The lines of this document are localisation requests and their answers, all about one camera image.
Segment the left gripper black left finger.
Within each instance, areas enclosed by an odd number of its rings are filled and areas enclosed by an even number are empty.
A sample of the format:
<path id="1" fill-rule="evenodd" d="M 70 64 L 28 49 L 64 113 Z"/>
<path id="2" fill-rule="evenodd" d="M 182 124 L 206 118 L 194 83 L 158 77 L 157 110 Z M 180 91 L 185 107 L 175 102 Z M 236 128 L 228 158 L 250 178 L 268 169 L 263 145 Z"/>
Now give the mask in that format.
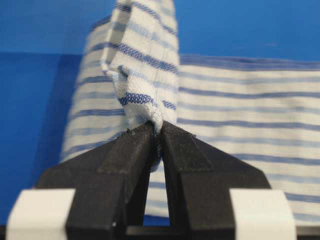
<path id="1" fill-rule="evenodd" d="M 116 240 L 143 225 L 155 141 L 148 122 L 43 172 L 37 189 L 75 189 L 69 240 Z"/>

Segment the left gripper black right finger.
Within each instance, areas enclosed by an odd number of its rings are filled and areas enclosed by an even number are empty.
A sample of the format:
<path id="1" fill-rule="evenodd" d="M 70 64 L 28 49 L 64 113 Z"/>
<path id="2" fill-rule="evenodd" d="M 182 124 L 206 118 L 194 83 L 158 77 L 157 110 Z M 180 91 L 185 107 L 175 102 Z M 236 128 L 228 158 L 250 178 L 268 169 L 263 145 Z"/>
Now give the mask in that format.
<path id="1" fill-rule="evenodd" d="M 234 240 L 229 190 L 270 189 L 265 174 L 167 121 L 161 137 L 170 225 L 189 240 Z"/>

